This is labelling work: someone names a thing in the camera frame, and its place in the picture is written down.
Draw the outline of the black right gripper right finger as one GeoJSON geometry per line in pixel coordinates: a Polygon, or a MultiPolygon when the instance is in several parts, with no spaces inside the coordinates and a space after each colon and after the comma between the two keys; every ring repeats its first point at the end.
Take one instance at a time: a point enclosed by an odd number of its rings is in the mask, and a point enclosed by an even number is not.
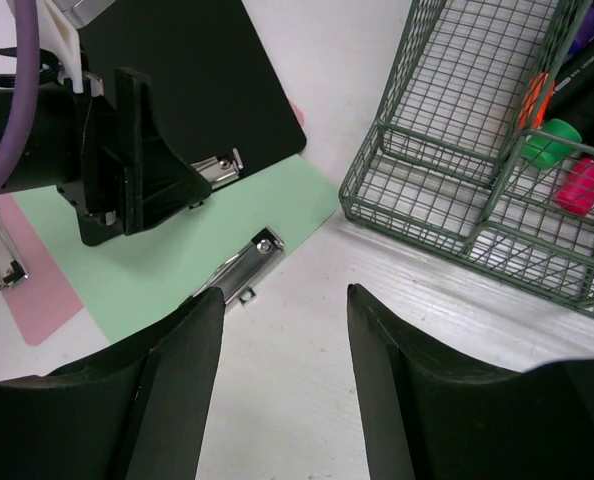
{"type": "Polygon", "coordinates": [[[594,359],[497,367],[358,284],[347,325],[372,478],[594,479],[594,359]]]}

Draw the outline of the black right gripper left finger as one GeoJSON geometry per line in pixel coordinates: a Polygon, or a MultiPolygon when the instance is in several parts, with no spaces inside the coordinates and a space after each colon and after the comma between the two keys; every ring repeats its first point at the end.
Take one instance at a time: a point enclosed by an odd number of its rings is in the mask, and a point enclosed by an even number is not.
{"type": "Polygon", "coordinates": [[[44,376],[0,381],[0,479],[192,479],[225,302],[210,288],[44,376]]]}

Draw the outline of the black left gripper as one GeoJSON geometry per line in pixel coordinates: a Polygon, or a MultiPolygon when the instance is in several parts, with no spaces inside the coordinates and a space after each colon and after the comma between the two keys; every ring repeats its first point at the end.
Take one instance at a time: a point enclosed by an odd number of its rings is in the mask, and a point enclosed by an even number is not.
{"type": "Polygon", "coordinates": [[[207,200],[209,182],[157,126],[149,80],[117,69],[115,101],[40,88],[29,136],[0,194],[53,188],[76,213],[87,246],[151,230],[207,200]]]}

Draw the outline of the green clipboard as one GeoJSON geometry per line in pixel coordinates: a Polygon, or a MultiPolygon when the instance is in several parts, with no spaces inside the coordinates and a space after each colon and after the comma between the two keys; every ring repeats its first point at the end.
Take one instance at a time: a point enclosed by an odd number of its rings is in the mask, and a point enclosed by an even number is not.
{"type": "Polygon", "coordinates": [[[74,210],[43,188],[14,194],[14,220],[30,226],[27,247],[52,283],[33,287],[35,305],[60,327],[87,311],[110,341],[167,315],[226,260],[268,227],[292,253],[336,209],[329,181],[299,155],[213,194],[151,231],[83,245],[74,210]]]}

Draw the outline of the black clipboard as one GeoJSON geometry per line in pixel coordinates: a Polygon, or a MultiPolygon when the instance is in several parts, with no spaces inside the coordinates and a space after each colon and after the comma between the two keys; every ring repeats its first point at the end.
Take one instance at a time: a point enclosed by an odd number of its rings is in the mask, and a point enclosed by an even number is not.
{"type": "Polygon", "coordinates": [[[306,136],[242,2],[72,1],[89,71],[116,102],[115,74],[145,76],[157,126],[187,162],[236,149],[250,176],[306,146],[306,136]]]}

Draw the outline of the pink cap highlighter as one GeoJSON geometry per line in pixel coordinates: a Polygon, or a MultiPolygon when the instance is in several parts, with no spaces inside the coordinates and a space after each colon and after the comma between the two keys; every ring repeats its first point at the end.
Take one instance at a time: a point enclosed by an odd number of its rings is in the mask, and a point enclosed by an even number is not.
{"type": "MultiPolygon", "coordinates": [[[[590,146],[594,147],[594,134],[590,146]]],[[[584,153],[556,194],[555,202],[569,213],[585,216],[594,207],[594,154],[584,153]]]]}

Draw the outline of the green cap highlighter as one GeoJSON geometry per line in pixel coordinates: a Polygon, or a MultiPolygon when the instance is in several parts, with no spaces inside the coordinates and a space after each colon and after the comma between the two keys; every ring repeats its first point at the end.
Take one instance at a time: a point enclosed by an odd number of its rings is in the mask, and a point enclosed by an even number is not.
{"type": "Polygon", "coordinates": [[[545,123],[522,148],[521,156],[548,169],[569,155],[594,125],[594,41],[562,67],[545,112],[545,123]]]}

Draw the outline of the orange cap highlighter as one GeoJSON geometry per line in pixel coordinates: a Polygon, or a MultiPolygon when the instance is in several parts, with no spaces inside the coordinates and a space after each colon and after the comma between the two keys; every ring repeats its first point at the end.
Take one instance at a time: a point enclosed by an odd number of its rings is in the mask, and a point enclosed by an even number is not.
{"type": "Polygon", "coordinates": [[[554,93],[554,85],[549,83],[549,74],[540,72],[528,83],[522,99],[517,119],[517,129],[538,129],[544,123],[544,117],[550,99],[554,93]]]}

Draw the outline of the purple cap highlighter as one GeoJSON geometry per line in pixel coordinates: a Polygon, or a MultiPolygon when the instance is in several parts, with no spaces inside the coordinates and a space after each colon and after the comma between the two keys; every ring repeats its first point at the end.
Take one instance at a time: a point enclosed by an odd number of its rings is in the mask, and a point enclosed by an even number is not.
{"type": "Polygon", "coordinates": [[[571,44],[569,52],[576,54],[582,49],[594,36],[594,5],[588,10],[576,36],[571,44]]]}

